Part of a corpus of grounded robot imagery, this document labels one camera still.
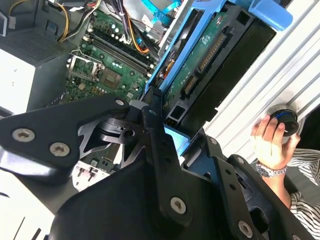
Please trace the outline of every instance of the striped shirt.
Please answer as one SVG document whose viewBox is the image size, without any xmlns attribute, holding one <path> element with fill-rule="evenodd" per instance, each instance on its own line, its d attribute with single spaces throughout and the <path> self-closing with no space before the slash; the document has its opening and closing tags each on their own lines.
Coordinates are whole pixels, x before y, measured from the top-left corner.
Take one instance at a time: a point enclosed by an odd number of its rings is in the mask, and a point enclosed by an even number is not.
<svg viewBox="0 0 320 240">
<path fill-rule="evenodd" d="M 297 148 L 288 166 L 298 167 L 311 182 L 320 185 L 320 151 Z M 291 194 L 290 210 L 314 239 L 320 240 L 320 203 L 311 206 L 300 192 L 295 192 Z"/>
</svg>

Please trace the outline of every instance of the person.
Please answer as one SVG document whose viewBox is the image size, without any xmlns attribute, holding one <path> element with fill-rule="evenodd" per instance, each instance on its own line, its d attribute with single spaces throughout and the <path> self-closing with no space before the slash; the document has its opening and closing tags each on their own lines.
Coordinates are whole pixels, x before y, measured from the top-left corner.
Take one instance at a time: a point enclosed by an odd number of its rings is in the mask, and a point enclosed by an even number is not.
<svg viewBox="0 0 320 240">
<path fill-rule="evenodd" d="M 285 125 L 278 124 L 276 118 L 266 115 L 260 124 L 252 129 L 255 154 L 258 163 L 271 170 L 282 170 L 273 177 L 262 176 L 265 183 L 273 190 L 280 200 L 298 218 L 302 225 L 316 239 L 320 240 L 320 204 L 311 206 L 300 192 L 289 194 L 284 185 L 287 166 L 298 167 L 299 171 L 317 186 L 320 184 L 320 151 L 298 149 L 298 134 L 292 135 L 283 144 Z"/>
</svg>

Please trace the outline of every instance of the green circuit board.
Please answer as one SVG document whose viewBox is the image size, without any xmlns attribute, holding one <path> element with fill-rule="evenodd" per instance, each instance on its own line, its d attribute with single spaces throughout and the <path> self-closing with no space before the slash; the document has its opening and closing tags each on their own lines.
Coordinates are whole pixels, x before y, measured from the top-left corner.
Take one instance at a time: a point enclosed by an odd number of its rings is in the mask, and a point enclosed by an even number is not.
<svg viewBox="0 0 320 240">
<path fill-rule="evenodd" d="M 208 27 L 204 31 L 202 37 L 197 42 L 195 47 L 193 48 L 192 52 L 190 53 L 189 57 L 185 61 L 184 65 L 182 66 L 181 70 L 175 77 L 173 83 L 171 84 L 168 91 L 163 96 L 163 110 L 169 111 L 170 104 L 174 100 L 177 93 L 179 93 L 187 80 L 190 79 L 194 71 L 196 70 L 197 66 L 202 64 L 202 61 L 206 59 L 206 54 L 210 52 L 212 41 L 219 33 L 220 29 L 224 25 L 224 21 L 227 17 L 225 12 L 219 12 L 216 14 L 216 17 L 211 20 Z"/>
<path fill-rule="evenodd" d="M 125 31 L 124 31 L 123 24 L 120 20 L 116 19 L 112 15 L 105 14 L 100 10 L 96 10 L 92 27 L 93 27 L 94 33 L 98 32 L 100 34 L 108 36 L 111 40 L 115 40 L 114 43 L 116 42 L 121 43 L 123 50 L 125 50 L 127 47 L 129 48 L 130 51 L 134 51 L 137 55 L 143 56 L 143 54 L 139 53 L 139 51 L 136 49 L 132 41 L 130 42 L 124 41 Z M 147 57 L 151 63 L 155 62 L 154 58 L 150 53 L 147 53 L 145 57 Z"/>
<path fill-rule="evenodd" d="M 90 80 L 94 64 L 76 59 L 66 82 L 62 103 L 103 94 L 113 94 L 129 102 L 138 99 L 143 93 L 147 81 L 143 74 L 85 41 L 80 44 L 79 49 L 83 54 L 101 61 L 104 69 L 96 73 L 99 81 Z"/>
</svg>

